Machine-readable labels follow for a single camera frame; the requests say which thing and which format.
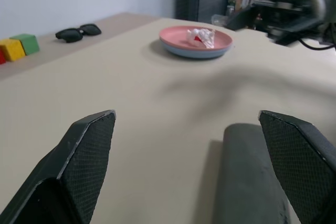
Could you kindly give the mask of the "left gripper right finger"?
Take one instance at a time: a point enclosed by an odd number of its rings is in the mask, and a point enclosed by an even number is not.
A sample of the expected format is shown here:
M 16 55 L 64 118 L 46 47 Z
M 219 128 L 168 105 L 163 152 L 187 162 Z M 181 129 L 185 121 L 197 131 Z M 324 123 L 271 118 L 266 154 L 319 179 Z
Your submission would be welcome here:
M 301 224 L 336 224 L 336 147 L 311 123 L 262 110 L 272 166 Z

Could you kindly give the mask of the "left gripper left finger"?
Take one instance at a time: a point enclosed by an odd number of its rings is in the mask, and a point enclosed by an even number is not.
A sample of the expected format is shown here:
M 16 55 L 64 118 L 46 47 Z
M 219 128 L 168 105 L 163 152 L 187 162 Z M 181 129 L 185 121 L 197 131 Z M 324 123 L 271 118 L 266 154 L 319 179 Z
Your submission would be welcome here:
M 0 224 L 89 224 L 106 176 L 114 110 L 74 122 L 0 214 Z

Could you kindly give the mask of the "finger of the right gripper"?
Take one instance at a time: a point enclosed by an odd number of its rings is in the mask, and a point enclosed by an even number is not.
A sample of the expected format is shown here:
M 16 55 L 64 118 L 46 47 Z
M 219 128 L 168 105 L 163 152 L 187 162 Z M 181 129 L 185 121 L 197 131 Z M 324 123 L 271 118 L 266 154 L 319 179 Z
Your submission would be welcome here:
M 281 46 L 290 46 L 301 39 L 319 39 L 322 22 L 303 22 L 289 25 L 267 25 L 267 36 Z
M 233 31 L 247 28 L 257 31 L 265 31 L 265 25 L 260 18 L 264 9 L 263 6 L 259 5 L 249 5 L 240 9 L 227 18 L 225 28 Z

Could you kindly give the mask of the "white tissue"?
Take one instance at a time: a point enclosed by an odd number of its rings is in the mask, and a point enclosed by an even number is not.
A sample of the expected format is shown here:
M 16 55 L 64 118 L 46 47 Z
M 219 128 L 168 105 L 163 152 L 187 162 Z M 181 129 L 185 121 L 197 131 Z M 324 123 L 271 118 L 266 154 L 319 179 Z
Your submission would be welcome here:
M 209 30 L 206 28 L 201 29 L 189 29 L 186 32 L 187 43 L 192 47 L 213 49 L 215 40 L 215 30 Z

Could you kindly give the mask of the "grey glasses case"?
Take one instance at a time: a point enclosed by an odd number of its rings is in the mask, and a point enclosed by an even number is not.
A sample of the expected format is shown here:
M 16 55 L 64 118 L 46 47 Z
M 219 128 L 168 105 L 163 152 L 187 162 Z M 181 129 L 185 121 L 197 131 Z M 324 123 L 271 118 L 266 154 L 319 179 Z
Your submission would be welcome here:
M 212 224 L 291 224 L 260 126 L 229 125 L 220 158 Z

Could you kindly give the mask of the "pink plate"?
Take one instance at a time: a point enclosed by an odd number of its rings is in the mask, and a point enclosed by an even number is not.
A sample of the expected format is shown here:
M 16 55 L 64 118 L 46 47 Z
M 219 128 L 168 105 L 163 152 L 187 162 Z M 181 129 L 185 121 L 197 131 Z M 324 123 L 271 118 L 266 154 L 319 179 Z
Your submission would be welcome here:
M 200 36 L 196 35 L 199 40 L 196 40 L 197 45 L 191 41 L 194 41 L 194 37 L 189 35 L 189 31 L 193 30 L 208 30 L 214 32 L 214 46 L 207 48 L 201 41 Z M 164 28 L 159 32 L 159 38 L 162 42 L 169 46 L 173 46 L 179 49 L 196 50 L 196 51 L 215 51 L 227 49 L 233 44 L 233 39 L 226 33 L 216 29 L 199 26 L 172 26 Z

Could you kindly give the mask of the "light blue plate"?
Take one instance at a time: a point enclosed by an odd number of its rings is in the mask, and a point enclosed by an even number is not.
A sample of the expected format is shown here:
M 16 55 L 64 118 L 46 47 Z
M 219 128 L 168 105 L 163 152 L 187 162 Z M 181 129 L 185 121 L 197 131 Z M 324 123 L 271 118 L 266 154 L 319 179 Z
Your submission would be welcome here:
M 214 51 L 211 51 L 211 50 L 198 51 L 198 50 L 177 48 L 177 47 L 168 45 L 167 43 L 161 40 L 160 42 L 163 48 L 165 48 L 168 52 L 174 55 L 180 56 L 180 57 L 188 58 L 188 59 L 199 59 L 199 60 L 215 59 L 215 58 L 223 56 L 227 51 L 231 49 L 231 46 L 229 46 L 228 48 L 214 50 Z

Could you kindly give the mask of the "black sunglasses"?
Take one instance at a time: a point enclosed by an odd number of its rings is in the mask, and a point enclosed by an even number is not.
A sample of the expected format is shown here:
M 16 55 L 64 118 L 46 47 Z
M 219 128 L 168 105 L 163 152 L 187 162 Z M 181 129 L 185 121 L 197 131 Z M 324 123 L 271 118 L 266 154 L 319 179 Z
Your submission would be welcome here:
M 55 37 L 66 43 L 73 43 L 82 40 L 84 36 L 97 36 L 100 34 L 102 34 L 102 31 L 96 24 L 84 24 L 79 28 L 61 30 L 55 34 Z

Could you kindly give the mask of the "green wooden block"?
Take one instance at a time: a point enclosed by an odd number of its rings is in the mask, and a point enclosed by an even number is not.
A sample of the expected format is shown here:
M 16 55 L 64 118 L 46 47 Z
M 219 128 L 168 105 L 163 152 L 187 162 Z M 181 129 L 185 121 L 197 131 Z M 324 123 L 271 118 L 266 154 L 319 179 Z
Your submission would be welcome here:
M 40 51 L 39 44 L 35 35 L 20 34 L 10 37 L 10 39 L 19 40 L 27 56 Z

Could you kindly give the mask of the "yellow wooden block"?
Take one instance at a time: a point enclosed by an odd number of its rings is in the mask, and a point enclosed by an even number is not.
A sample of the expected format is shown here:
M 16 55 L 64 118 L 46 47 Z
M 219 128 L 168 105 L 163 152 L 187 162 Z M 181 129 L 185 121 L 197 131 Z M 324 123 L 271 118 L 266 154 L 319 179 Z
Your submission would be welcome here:
M 0 40 L 0 50 L 4 53 L 7 61 L 13 62 L 26 56 L 22 44 L 16 39 Z

